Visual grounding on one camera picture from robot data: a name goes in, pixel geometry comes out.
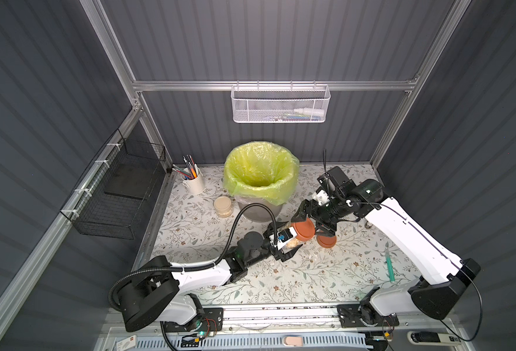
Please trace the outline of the grey bin with green bag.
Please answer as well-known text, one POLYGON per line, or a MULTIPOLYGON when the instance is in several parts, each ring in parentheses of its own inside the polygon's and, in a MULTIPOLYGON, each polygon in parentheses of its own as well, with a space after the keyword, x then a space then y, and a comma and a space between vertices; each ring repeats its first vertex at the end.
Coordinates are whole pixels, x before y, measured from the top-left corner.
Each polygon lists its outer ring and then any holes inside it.
POLYGON ((287 148, 267 141, 235 147, 224 163, 223 187, 242 208, 261 203, 278 216, 293 196, 300 161, 287 148))

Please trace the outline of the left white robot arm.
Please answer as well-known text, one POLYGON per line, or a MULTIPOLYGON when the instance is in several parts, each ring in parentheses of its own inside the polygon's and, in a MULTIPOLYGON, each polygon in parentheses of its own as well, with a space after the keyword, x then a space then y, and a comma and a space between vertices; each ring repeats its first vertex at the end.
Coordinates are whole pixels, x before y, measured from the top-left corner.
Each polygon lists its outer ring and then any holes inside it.
POLYGON ((123 317, 128 332, 138 331, 155 321, 172 322, 195 329, 204 310, 193 292, 212 286, 233 284, 246 277, 250 267, 273 257, 285 262, 295 255, 303 242, 293 225, 281 225, 278 243, 273 227, 266 232, 248 232, 237 245, 229 248, 220 263, 170 263, 164 256, 150 260, 141 269, 117 282, 110 301, 123 317))

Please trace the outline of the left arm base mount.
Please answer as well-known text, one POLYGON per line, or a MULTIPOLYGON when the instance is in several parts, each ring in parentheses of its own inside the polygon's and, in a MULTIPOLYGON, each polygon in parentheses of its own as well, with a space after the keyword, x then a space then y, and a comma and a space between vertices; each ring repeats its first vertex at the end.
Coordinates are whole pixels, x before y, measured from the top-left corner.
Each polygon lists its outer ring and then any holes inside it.
POLYGON ((179 325, 173 322, 165 323, 165 331, 173 333, 195 333, 195 332, 219 332, 222 330, 224 319, 223 308, 207 308, 203 309, 203 313, 198 313, 194 318, 189 320, 185 325, 179 325))

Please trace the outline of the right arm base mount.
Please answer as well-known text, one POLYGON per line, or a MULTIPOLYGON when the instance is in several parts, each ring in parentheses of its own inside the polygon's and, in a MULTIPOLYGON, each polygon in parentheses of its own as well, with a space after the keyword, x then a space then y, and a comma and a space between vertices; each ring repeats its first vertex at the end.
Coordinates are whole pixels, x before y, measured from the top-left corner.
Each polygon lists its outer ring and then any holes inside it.
POLYGON ((397 327, 398 316, 391 314, 382 316, 377 311, 362 304, 339 304, 336 307, 340 324, 343 328, 397 327))

